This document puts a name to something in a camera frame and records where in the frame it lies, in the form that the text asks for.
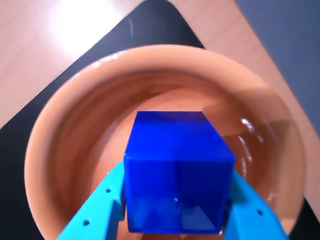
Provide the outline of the cyan gripper finger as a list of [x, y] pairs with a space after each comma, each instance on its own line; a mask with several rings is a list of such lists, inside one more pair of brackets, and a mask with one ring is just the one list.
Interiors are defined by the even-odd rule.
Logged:
[[108, 172], [57, 239], [115, 240], [125, 212], [125, 170], [121, 161]]
[[220, 225], [225, 240], [287, 240], [278, 217], [236, 172], [219, 175]]

